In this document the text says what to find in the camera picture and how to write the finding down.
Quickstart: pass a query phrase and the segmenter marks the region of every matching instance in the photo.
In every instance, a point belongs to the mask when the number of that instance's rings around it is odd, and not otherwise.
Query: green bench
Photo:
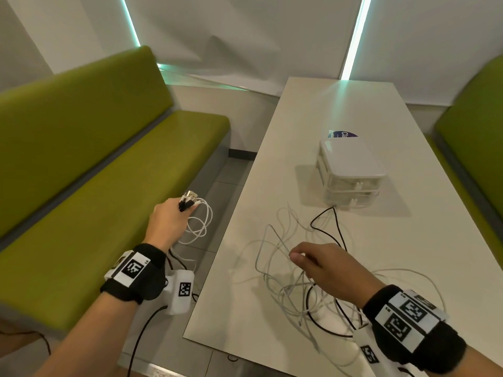
[[[427,140],[503,268],[503,56],[467,84]]]
[[[57,330],[79,320],[154,205],[181,196],[228,137],[226,117],[172,106],[148,47],[0,94],[0,238],[23,232],[0,252],[1,304]]]

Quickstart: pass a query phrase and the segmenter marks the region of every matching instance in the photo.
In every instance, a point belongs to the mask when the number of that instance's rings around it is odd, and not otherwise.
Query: gray tile floor
[[[195,262],[187,262],[190,268],[197,265],[195,292],[199,292],[204,285],[252,164],[252,161],[229,158],[205,196],[214,214],[207,235],[191,243],[190,246],[177,244],[173,248],[174,252],[181,257],[195,260]],[[199,217],[206,214],[204,207],[199,207],[196,212]],[[141,305],[124,345],[125,356],[131,354],[139,331],[151,313],[161,305],[163,302],[158,300]],[[231,362],[227,359],[226,353],[182,338],[191,313],[192,309],[187,314],[178,316],[159,313],[145,330],[136,351],[136,359],[159,365],[186,377],[285,376],[242,359]],[[51,343],[56,345],[58,342],[51,340]],[[29,376],[46,358],[44,344],[37,341],[0,359],[0,375]]]

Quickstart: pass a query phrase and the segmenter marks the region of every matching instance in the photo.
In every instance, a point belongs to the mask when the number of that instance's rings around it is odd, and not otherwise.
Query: green backrest
[[[503,216],[503,56],[467,84],[435,130]]]
[[[0,237],[172,104],[146,46],[0,94]]]

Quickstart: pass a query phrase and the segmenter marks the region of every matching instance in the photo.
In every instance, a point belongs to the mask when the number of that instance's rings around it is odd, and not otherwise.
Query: tabletop
[[[290,324],[255,271],[266,225],[280,231],[280,221],[287,223],[279,209],[289,204],[307,226],[327,207],[315,162],[329,130],[362,137],[387,173],[373,205],[338,211],[349,252],[370,270],[428,275],[445,299],[449,323],[503,364],[503,272],[404,101],[383,82],[289,78],[184,337],[298,377],[342,375]],[[333,221],[326,230],[336,233]],[[306,238],[300,228],[286,245]],[[274,268],[285,275],[292,265],[279,256]],[[441,306],[427,279],[406,271],[385,275]],[[344,328],[335,314],[323,315],[325,326]],[[312,323],[309,329],[334,362],[349,363],[346,373],[373,376],[354,343]]]

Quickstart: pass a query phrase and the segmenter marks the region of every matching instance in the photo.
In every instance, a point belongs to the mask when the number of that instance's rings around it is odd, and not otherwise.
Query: white drawer organizer
[[[370,205],[386,176],[360,137],[321,140],[316,167],[323,183],[324,202],[339,207]]]

